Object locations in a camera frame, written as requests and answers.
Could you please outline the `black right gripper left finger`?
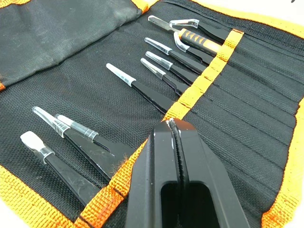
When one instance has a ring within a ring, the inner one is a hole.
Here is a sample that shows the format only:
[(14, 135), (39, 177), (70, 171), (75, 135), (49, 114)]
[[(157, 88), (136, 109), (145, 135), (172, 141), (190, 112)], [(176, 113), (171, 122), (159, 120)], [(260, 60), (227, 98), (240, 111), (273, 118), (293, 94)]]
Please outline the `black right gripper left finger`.
[(174, 228), (178, 223), (188, 171), (182, 131), (186, 122), (157, 124), (133, 165), (125, 226)]

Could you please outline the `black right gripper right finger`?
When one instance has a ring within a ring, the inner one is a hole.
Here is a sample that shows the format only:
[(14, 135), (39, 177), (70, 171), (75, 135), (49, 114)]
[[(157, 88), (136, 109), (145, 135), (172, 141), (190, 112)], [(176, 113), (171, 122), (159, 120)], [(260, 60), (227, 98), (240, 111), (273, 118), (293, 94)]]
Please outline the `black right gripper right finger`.
[(189, 123), (171, 119), (184, 228), (248, 228), (224, 165)]

